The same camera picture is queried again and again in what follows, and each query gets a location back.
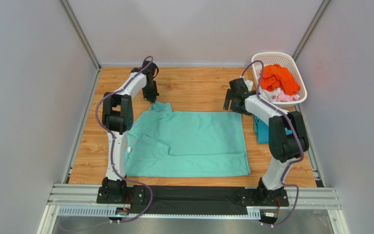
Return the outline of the teal green t shirt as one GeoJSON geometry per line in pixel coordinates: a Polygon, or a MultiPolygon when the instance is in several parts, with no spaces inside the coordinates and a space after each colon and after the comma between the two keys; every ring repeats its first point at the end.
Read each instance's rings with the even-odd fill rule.
{"type": "Polygon", "coordinates": [[[251,173],[242,116],[174,111],[154,103],[128,133],[129,176],[234,177],[251,173]]]}

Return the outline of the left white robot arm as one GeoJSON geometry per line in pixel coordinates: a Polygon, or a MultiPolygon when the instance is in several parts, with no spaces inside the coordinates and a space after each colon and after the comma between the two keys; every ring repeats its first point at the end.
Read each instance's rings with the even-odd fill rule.
{"type": "Polygon", "coordinates": [[[108,169],[98,190],[98,204],[123,204],[130,199],[125,154],[127,136],[134,124],[132,101],[141,92],[144,100],[155,103],[159,96],[155,79],[158,73],[153,57],[146,57],[141,67],[133,68],[120,88],[106,92],[95,108],[102,109],[101,116],[95,118],[107,131],[109,141],[108,169]]]}

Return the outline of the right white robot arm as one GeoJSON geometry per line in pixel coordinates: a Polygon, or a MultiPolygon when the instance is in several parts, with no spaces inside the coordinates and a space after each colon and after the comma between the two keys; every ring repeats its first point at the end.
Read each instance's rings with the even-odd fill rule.
{"type": "Polygon", "coordinates": [[[309,141],[302,114],[289,112],[250,91],[243,78],[229,82],[223,109],[254,115],[268,126],[268,145],[272,155],[266,173],[256,189],[240,191],[244,205],[288,206],[285,179],[292,164],[303,160],[309,141]]]}

